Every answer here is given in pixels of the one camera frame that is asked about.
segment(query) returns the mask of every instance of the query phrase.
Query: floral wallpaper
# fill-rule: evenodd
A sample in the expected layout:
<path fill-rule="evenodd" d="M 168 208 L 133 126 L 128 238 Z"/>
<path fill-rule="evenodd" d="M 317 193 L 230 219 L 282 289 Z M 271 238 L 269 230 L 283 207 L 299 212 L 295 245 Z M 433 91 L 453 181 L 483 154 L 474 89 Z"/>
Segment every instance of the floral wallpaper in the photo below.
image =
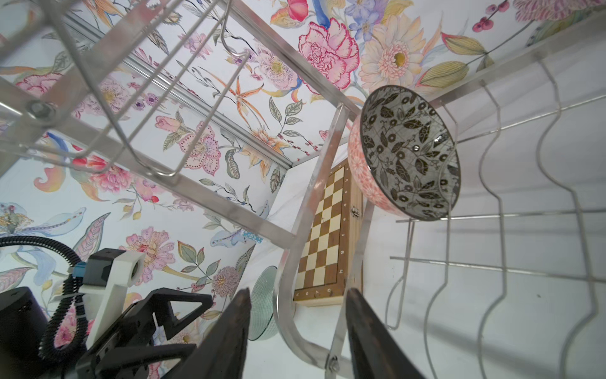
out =
<path fill-rule="evenodd" d="M 244 1 L 360 106 L 370 92 L 386 84 L 406 86 L 429 96 L 602 10 L 605 2 Z M 86 0 L 73 11 L 106 32 L 138 2 Z M 183 0 L 136 49 L 136 56 L 157 66 L 185 38 L 209 3 Z M 212 11 L 188 38 L 166 66 L 169 75 L 178 74 L 197 51 L 220 12 Z M 234 21 L 229 22 L 226 37 L 232 48 L 250 51 L 251 58 L 219 107 L 220 112 L 293 162 L 321 149 L 334 108 Z M 227 53 L 216 32 L 195 56 L 181 85 L 212 103 L 236 64 L 238 59 Z M 120 92 L 116 91 L 119 101 Z M 92 107 L 89 104 L 87 111 L 94 112 Z M 250 162 L 253 164 L 256 158 L 251 157 Z"/>
<path fill-rule="evenodd" d="M 2 5 L 2 19 L 6 16 L 13 22 L 0 23 L 0 33 L 10 36 L 26 24 L 31 18 L 30 7 L 28 2 Z M 78 48 L 86 50 L 89 44 L 78 41 Z M 23 91 L 40 96 L 71 64 L 62 44 L 48 30 L 1 62 L 0 75 Z M 112 110 L 123 113 L 121 126 L 127 134 L 145 121 L 146 110 L 158 107 L 144 122 L 133 140 L 134 146 L 166 166 L 175 167 L 184 152 L 195 144 L 183 174 L 266 218 L 285 170 L 238 139 L 222 133 L 214 124 L 195 141 L 202 116 L 170 99 L 158 104 L 161 92 L 156 87 L 146 89 L 125 109 L 142 83 L 141 77 L 118 67 L 100 85 Z M 72 116 L 96 128 L 103 128 L 107 123 L 99 103 L 91 96 L 77 106 Z M 52 130 L 39 143 L 72 153 L 85 148 Z M 47 156 L 66 159 L 50 153 Z M 262 237 L 166 191 L 153 181 L 111 165 L 110 158 L 92 154 L 72 161 L 75 166 L 92 169 L 110 165 L 104 173 L 20 159 L 0 178 L 0 237 L 47 236 L 72 247 L 83 261 L 105 247 L 145 253 L 143 275 L 129 288 L 124 306 L 160 287 L 208 293 L 214 303 L 201 318 L 171 340 L 167 341 L 163 334 L 155 336 L 157 343 L 198 343 L 229 303 L 254 246 L 262 242 Z M 48 317 L 56 309 L 55 296 L 61 294 L 66 277 L 67 263 L 57 254 L 27 246 L 0 249 L 0 292 L 28 286 Z M 187 305 L 173 306 L 182 314 L 191 310 Z M 93 323 L 94 320 L 89 320 L 89 330 Z M 76 315 L 72 308 L 61 324 L 55 345 L 71 341 L 75 329 Z M 151 365 L 150 378 L 159 378 L 174 364 L 168 361 Z"/>

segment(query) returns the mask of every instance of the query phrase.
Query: wire rack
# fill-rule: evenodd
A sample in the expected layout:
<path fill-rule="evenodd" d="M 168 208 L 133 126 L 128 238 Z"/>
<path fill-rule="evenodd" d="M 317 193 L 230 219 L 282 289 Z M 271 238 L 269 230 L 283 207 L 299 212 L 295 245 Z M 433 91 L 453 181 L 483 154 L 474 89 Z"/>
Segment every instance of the wire rack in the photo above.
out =
<path fill-rule="evenodd" d="M 0 138 L 0 175 L 3 175 L 20 157 L 38 159 L 47 163 L 52 163 L 60 166 L 67 166 L 75 170 L 84 170 L 87 172 L 104 172 L 108 170 L 112 164 L 122 166 L 132 172 L 141 175 L 145 178 L 153 180 L 169 191 L 183 197 L 187 200 L 196 203 L 197 205 L 216 212 L 224 218 L 230 220 L 234 224 L 251 232 L 257 233 L 273 244 L 284 249 L 284 253 L 278 268 L 278 274 L 274 289 L 274 316 L 280 333 L 292 350 L 292 352 L 302 361 L 320 367 L 325 370 L 326 378 L 334 378 L 337 374 L 346 378 L 353 378 L 353 368 L 351 361 L 348 358 L 341 356 L 341 350 L 345 341 L 346 324 L 345 324 L 345 309 L 341 307 L 341 313 L 336 326 L 333 343 L 329 349 L 318 346 L 310 341 L 307 341 L 301 336 L 291 311 L 293 308 L 292 293 L 297 272 L 299 257 L 306 242 L 308 231 L 311 228 L 315 210 L 321 199 L 327 181 L 328 173 L 331 164 L 334 160 L 336 150 L 342 142 L 342 134 L 345 128 L 345 123 L 348 119 L 355 120 L 359 115 L 360 109 L 354 105 L 343 93 L 332 86 L 332 84 L 319 73 L 311 64 L 309 64 L 292 46 L 290 46 L 282 37 L 280 37 L 271 27 L 269 27 L 260 17 L 256 15 L 249 7 L 241 0 L 214 0 L 208 1 L 204 14 L 186 33 L 185 37 L 169 52 L 168 56 L 155 68 L 153 71 L 147 70 L 144 74 L 145 82 L 137 90 L 137 92 L 129 99 L 118 113 L 113 113 L 110 106 L 105 101 L 99 83 L 118 65 L 125 62 L 128 65 L 132 51 L 147 37 L 180 3 L 181 0 L 159 0 L 159 5 L 151 6 L 148 1 L 141 1 L 135 8 L 128 12 L 116 25 L 111 28 L 105 35 L 92 38 L 94 46 L 85 52 L 77 49 L 73 38 L 66 27 L 68 22 L 67 13 L 69 8 L 76 3 L 75 0 L 39 0 L 42 15 L 36 18 L 29 26 L 22 29 L 17 34 L 0 45 L 0 59 L 5 59 L 14 53 L 18 48 L 27 43 L 34 35 L 39 33 L 42 28 L 52 27 L 61 42 L 66 47 L 72 60 L 72 67 L 57 83 L 40 98 L 35 98 L 30 94 L 16 88 L 4 79 L 0 79 L 0 104 L 4 107 L 1 116 L 10 120 L 8 129 Z M 210 12 L 215 10 L 217 6 L 223 9 L 218 21 L 214 24 L 210 32 L 207 33 L 205 40 L 198 47 L 198 51 L 194 52 L 183 66 L 182 70 L 173 78 L 166 78 L 162 75 L 164 67 L 171 60 L 176 52 L 181 48 L 188 37 L 200 26 Z M 263 220 L 255 214 L 244 210 L 232 202 L 215 194 L 212 190 L 201 186 L 199 183 L 187 178 L 181 173 L 187 158 L 192 153 L 195 144 L 191 144 L 185 155 L 182 157 L 178 165 L 174 168 L 166 167 L 154 159 L 151 159 L 141 152 L 133 148 L 131 142 L 133 138 L 147 124 L 153 112 L 156 110 L 168 96 L 177 98 L 184 102 L 183 96 L 179 95 L 180 88 L 178 86 L 179 79 L 188 70 L 198 52 L 204 48 L 211 35 L 220 30 L 222 43 L 226 50 L 233 56 L 240 58 L 241 63 L 238 65 L 230 80 L 222 93 L 220 93 L 212 107 L 205 110 L 205 121 L 203 126 L 197 131 L 195 140 L 199 139 L 204 132 L 206 126 L 211 120 L 221 118 L 216 113 L 221 101 L 224 99 L 231 85 L 234 83 L 239 72 L 250 58 L 249 52 L 238 52 L 231 48 L 224 39 L 224 32 L 228 22 L 237 22 L 247 29 L 257 40 L 270 49 L 278 58 L 282 59 L 289 67 L 291 67 L 305 82 L 309 83 L 316 89 L 327 101 L 335 106 L 335 114 L 332 119 L 328 137 L 324 144 L 324 148 L 319 153 L 319 160 L 313 171 L 311 180 L 307 187 L 302 206 L 296 216 L 292 230 L 285 230 L 269 221 Z M 587 314 L 578 321 L 575 327 L 569 332 L 566 342 L 562 347 L 560 360 L 560 376 L 563 378 L 566 375 L 566 362 L 570 346 L 574 342 L 575 336 L 582 328 L 587 325 L 598 313 L 598 302 L 595 295 L 594 285 L 596 282 L 604 283 L 606 280 L 595 278 L 592 274 L 590 257 L 588 255 L 587 237 L 584 226 L 584 214 L 588 212 L 603 212 L 605 209 L 584 210 L 579 205 L 576 192 L 562 183 L 554 179 L 549 171 L 545 170 L 541 163 L 541 146 L 545 136 L 551 128 L 557 123 L 562 112 L 568 109 L 588 104 L 589 102 L 597 101 L 604 98 L 606 95 L 600 95 L 592 99 L 575 104 L 562 105 L 559 100 L 559 90 L 556 81 L 553 79 L 549 69 L 542 63 L 542 59 L 546 56 L 569 48 L 575 45 L 579 40 L 589 40 L 603 37 L 605 32 L 606 17 L 605 15 L 596 15 L 586 21 L 574 25 L 564 32 L 558 34 L 557 39 L 548 39 L 540 42 L 526 50 L 518 56 L 515 56 L 507 61 L 495 64 L 488 69 L 483 70 L 480 74 L 472 76 L 465 81 L 460 82 L 453 88 L 446 89 L 442 93 L 431 99 L 431 103 L 435 107 L 444 107 L 448 111 L 447 105 L 477 89 L 484 89 L 486 95 L 491 99 L 496 107 L 498 116 L 498 128 L 480 135 L 462 139 L 458 144 L 462 144 L 468 140 L 478 138 L 485 135 L 494 134 L 493 141 L 484 151 L 479 165 L 479 177 L 482 185 L 488 193 L 490 193 L 499 204 L 499 212 L 496 214 L 470 215 L 470 216 L 451 216 L 450 212 L 445 220 L 447 222 L 447 244 L 445 260 L 420 260 L 411 257 L 413 244 L 413 232 L 415 229 L 416 220 L 405 220 L 408 223 L 408 240 L 405 246 L 405 257 L 392 257 L 396 260 L 404 260 L 404 273 L 398 282 L 394 285 L 394 289 L 402 284 L 402 290 L 399 300 L 398 321 L 394 326 L 387 323 L 387 310 L 385 323 L 390 329 L 397 329 L 400 324 L 402 315 L 402 305 L 404 302 L 405 286 L 407 282 L 407 272 L 409 262 L 423 262 L 428 264 L 441 264 L 445 266 L 444 282 L 442 286 L 434 293 L 430 304 L 427 307 L 424 319 L 424 338 L 425 351 L 427 359 L 430 362 L 431 370 L 436 376 L 431 363 L 430 351 L 427 347 L 427 320 L 431 312 L 432 305 L 440 296 L 442 290 L 448 285 L 449 267 L 469 267 L 474 269 L 495 270 L 502 275 L 502 293 L 487 309 L 482 317 L 478 329 L 478 362 L 482 371 L 482 376 L 486 377 L 483 364 L 483 345 L 482 333 L 486 321 L 491 315 L 493 309 L 499 306 L 499 303 L 507 296 L 507 276 L 509 273 L 517 272 L 529 275 L 555 276 L 572 280 L 582 280 L 587 284 L 587 291 L 591 298 L 591 309 Z M 535 115 L 527 120 L 517 122 L 507 126 L 501 125 L 501 107 L 495 100 L 487 85 L 497 82 L 507 75 L 516 73 L 517 71 L 527 67 L 530 64 L 540 62 L 543 65 L 545 73 L 553 83 L 553 90 L 556 97 L 557 109 L 552 112 Z M 144 119 L 130 134 L 122 129 L 120 118 L 124 115 L 131 105 L 139 98 L 140 94 L 146 88 L 155 83 L 161 83 L 163 93 L 159 101 L 146 114 Z M 108 119 L 106 127 L 102 130 L 92 128 L 78 119 L 70 116 L 75 107 L 91 93 L 99 102 L 105 116 Z M 502 200 L 497 193 L 491 190 L 483 179 L 482 165 L 484 158 L 491 149 L 495 141 L 505 129 L 530 122 L 534 119 L 540 119 L 549 115 L 556 115 L 551 126 L 544 132 L 541 142 L 536 149 L 536 159 L 541 167 L 541 172 L 550 181 L 557 186 L 568 191 L 574 202 L 574 209 L 563 210 L 560 212 L 528 212 L 528 213 L 504 213 Z M 455 127 L 458 135 L 458 124 Z M 54 130 L 66 138 L 77 142 L 86 148 L 80 152 L 71 153 L 52 149 L 48 146 L 38 144 L 40 137 L 48 130 Z M 72 160 L 83 158 L 95 152 L 101 156 L 108 158 L 109 164 L 103 169 L 89 169 L 82 166 L 72 164 Z M 530 215 L 549 215 L 549 214 L 565 214 L 570 213 L 576 215 L 576 220 L 579 230 L 579 239 L 582 246 L 582 254 L 585 262 L 585 274 L 580 276 L 560 275 L 547 272 L 520 270 L 507 266 L 507 250 L 505 246 L 505 230 L 504 219 L 508 217 L 530 216 Z M 352 270 L 347 283 L 354 282 L 354 278 L 360 275 L 364 250 L 367 243 L 368 233 L 371 226 L 371 220 L 374 214 L 374 205 L 368 202 L 365 207 L 360 239 L 356 244 L 355 254 L 352 263 Z M 501 263 L 497 266 L 465 264 L 450 261 L 449 246 L 450 246 L 450 226 L 455 220 L 473 219 L 473 218 L 497 218 L 499 220 L 499 230 L 501 236 L 500 251 Z"/>

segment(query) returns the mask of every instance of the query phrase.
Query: black cable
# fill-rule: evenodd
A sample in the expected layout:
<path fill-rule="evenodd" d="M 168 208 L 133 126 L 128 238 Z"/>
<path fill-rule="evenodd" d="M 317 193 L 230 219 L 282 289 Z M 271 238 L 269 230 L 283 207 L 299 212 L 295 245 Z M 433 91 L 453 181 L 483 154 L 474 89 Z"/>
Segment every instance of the black cable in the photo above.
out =
<path fill-rule="evenodd" d="M 0 238 L 0 247 L 18 245 L 37 246 L 52 250 L 65 258 L 71 267 L 74 267 L 76 264 L 81 262 L 80 257 L 78 254 L 76 254 L 76 252 L 74 252 L 74 250 L 58 241 L 51 240 L 50 238 L 38 236 L 9 236 Z M 63 282 L 63 296 L 77 293 L 81 285 L 82 278 L 75 278 L 70 274 L 69 277 Z M 76 305 L 76 332 L 72 342 L 57 349 L 55 347 L 55 336 L 59 331 L 59 327 L 61 326 L 67 311 L 72 305 L 72 301 L 74 301 Z M 60 362 L 66 358 L 72 357 L 84 341 L 87 329 L 88 321 L 86 320 L 86 314 L 84 312 L 82 295 L 62 298 L 59 301 L 59 306 L 57 307 L 55 314 L 51 317 L 48 325 L 46 326 L 46 330 L 42 335 L 38 355 L 44 360 L 56 362 Z"/>

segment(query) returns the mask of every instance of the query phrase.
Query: pink berry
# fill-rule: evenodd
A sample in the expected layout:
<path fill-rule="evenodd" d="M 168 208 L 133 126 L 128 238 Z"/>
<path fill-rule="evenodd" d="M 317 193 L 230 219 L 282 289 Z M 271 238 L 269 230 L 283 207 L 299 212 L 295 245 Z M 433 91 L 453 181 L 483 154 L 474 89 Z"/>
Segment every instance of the pink berry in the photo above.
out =
<path fill-rule="evenodd" d="M 482 24 L 482 29 L 484 29 L 484 30 L 490 30 L 490 29 L 492 29 L 493 26 L 494 26 L 494 21 L 492 21 L 492 20 L 486 20 Z"/>
<path fill-rule="evenodd" d="M 509 9 L 509 2 L 508 1 L 504 1 L 504 2 L 502 2 L 502 3 L 499 4 L 499 12 L 505 12 L 508 9 Z"/>

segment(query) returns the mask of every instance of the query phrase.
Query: dark brown square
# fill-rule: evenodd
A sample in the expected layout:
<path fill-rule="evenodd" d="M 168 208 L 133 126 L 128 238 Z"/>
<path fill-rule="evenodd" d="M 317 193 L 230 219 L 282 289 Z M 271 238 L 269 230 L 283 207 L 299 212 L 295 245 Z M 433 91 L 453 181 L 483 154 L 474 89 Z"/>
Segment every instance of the dark brown square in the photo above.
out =
<path fill-rule="evenodd" d="M 330 229 L 330 220 L 324 221 L 320 226 L 320 235 L 328 234 L 328 230 Z"/>
<path fill-rule="evenodd" d="M 313 286 L 313 274 L 315 270 L 305 271 L 305 280 L 303 281 L 303 288 L 309 288 Z"/>
<path fill-rule="evenodd" d="M 324 249 L 321 252 L 318 252 L 318 256 L 316 257 L 316 267 L 326 266 L 326 251 L 327 250 Z"/>
<path fill-rule="evenodd" d="M 330 218 L 333 218 L 333 217 L 335 217 L 336 215 L 340 215 L 340 214 L 341 214 L 341 206 L 342 206 L 342 205 L 343 205 L 343 202 L 342 202 L 342 201 L 340 201 L 340 202 L 336 203 L 336 204 L 333 206 L 332 210 L 330 211 Z"/>
<path fill-rule="evenodd" d="M 337 180 L 335 182 L 335 189 L 333 189 L 333 193 L 337 192 L 338 190 L 343 188 L 343 183 L 345 182 L 345 179 L 341 178 L 339 180 Z"/>
<path fill-rule="evenodd" d="M 329 197 L 324 199 L 324 206 L 322 209 L 324 210 L 326 208 L 329 208 L 332 205 L 333 205 L 333 195 L 330 195 Z"/>
<path fill-rule="evenodd" d="M 307 267 L 307 256 L 304 256 L 303 258 L 301 258 L 301 260 L 299 261 L 299 271 L 298 272 L 303 272 L 305 271 L 305 268 Z"/>
<path fill-rule="evenodd" d="M 324 284 L 332 284 L 337 281 L 337 264 L 329 264 L 326 266 L 326 271 L 324 273 Z"/>
<path fill-rule="evenodd" d="M 313 218 L 313 226 L 316 225 L 320 225 L 322 223 L 322 212 L 318 213 L 314 218 Z"/>
<path fill-rule="evenodd" d="M 313 253 L 317 253 L 318 252 L 318 239 L 316 238 L 313 241 L 309 242 L 309 253 L 308 254 L 313 254 Z"/>
<path fill-rule="evenodd" d="M 340 232 L 340 230 L 337 229 L 328 235 L 328 247 L 339 244 L 339 232 Z"/>

